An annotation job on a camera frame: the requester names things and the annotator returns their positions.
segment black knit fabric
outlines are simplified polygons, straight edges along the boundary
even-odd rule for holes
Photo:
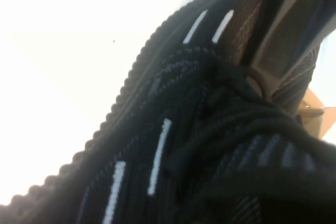
[[[73,211],[74,206],[64,209],[55,223],[66,223],[67,215],[72,215],[68,223],[103,223],[120,161],[125,162],[125,170],[111,223],[313,223],[310,218],[316,221],[317,217],[323,223],[335,222],[335,163],[324,160],[330,152],[336,154],[335,149],[312,142],[315,140],[281,111],[270,118],[268,111],[275,109],[277,114],[276,107],[263,102],[253,105],[239,97],[230,84],[224,86],[226,95],[216,106],[218,111],[210,112],[209,104],[213,104],[216,93],[214,73],[218,64],[225,64],[219,59],[213,51],[196,47],[178,50],[164,60],[162,69],[136,95],[143,101],[113,130],[113,137],[124,144],[114,148],[111,145],[107,161],[86,186],[80,207],[75,207],[78,210]],[[205,130],[215,118],[229,122],[229,117],[221,117],[223,109],[239,111],[237,106],[245,108],[245,118],[256,107],[265,112],[244,123],[233,120],[230,128],[219,127],[217,131],[214,124]],[[148,195],[165,119],[171,121],[171,127],[163,147],[155,194]],[[279,125],[293,124],[299,139],[284,130],[286,126],[280,126],[278,133],[270,130],[270,120]],[[255,125],[261,125],[258,132],[221,151],[222,144]],[[200,137],[208,140],[192,151]],[[186,150],[191,150],[192,159],[188,158],[189,151],[178,154],[186,145],[190,145],[191,149]],[[284,204],[297,211],[282,207]],[[277,216],[274,210],[265,210],[271,206],[277,209]]]

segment tan surface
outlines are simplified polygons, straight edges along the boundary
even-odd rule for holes
[[[336,122],[336,108],[324,107],[323,103],[307,89],[299,107],[298,114],[302,117],[303,127],[314,137],[323,138]]]

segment black shoelace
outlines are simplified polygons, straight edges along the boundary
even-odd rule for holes
[[[263,97],[247,83],[247,76],[258,83]],[[333,153],[318,145],[314,138],[301,140],[303,135],[308,136],[306,131],[292,117],[267,101],[267,88],[254,70],[220,65],[214,87],[202,119],[195,122],[196,130],[180,148],[171,152],[163,164],[168,175],[159,219],[165,223],[200,221],[209,211],[213,215],[216,207],[207,200],[209,189],[216,191],[217,187],[220,192],[216,197],[212,196],[212,200],[232,200],[233,193],[220,188],[221,181],[217,176],[221,166],[219,161],[227,152],[250,141],[256,134],[280,133],[307,153],[319,156],[323,152],[326,163],[336,160]],[[222,208],[215,215],[220,216],[221,211]]]

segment white stripe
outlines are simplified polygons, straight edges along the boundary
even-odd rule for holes
[[[113,183],[111,185],[111,194],[109,198],[109,203],[105,210],[105,216],[104,216],[102,224],[112,223],[115,207],[118,201],[118,195],[120,191],[121,182],[124,177],[125,167],[126,167],[126,162],[124,161],[118,161],[115,164],[114,174],[113,174]]]
[[[162,132],[161,132],[161,135],[160,135],[158,148],[156,149],[153,168],[152,168],[152,173],[151,173],[151,177],[150,177],[150,181],[149,181],[149,187],[148,187],[148,191],[147,191],[147,194],[150,195],[150,196],[154,195],[154,193],[155,193],[157,177],[159,175],[163,146],[166,142],[167,135],[168,135],[171,124],[172,124],[172,121],[170,121],[167,118],[164,119],[163,125],[162,125]]]
[[[197,20],[195,21],[195,23],[192,25],[190,31],[188,32],[187,36],[185,37],[183,44],[188,44],[189,41],[191,40],[192,36],[194,35],[197,27],[199,26],[199,24],[201,23],[201,21],[203,20],[205,14],[207,13],[208,10],[204,10],[202,11],[202,13],[199,15],[199,17],[197,18]]]
[[[229,24],[230,20],[233,17],[234,14],[234,10],[230,10],[225,17],[223,18],[222,22],[220,23],[219,27],[217,28],[217,31],[215,32],[215,35],[212,37],[212,42],[217,44],[217,42],[219,41],[220,36],[222,35],[222,33],[224,32],[227,24]]]

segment black sneaker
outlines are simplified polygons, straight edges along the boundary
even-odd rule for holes
[[[263,1],[196,0],[164,22],[86,150],[0,223],[335,223],[334,147],[237,66]]]

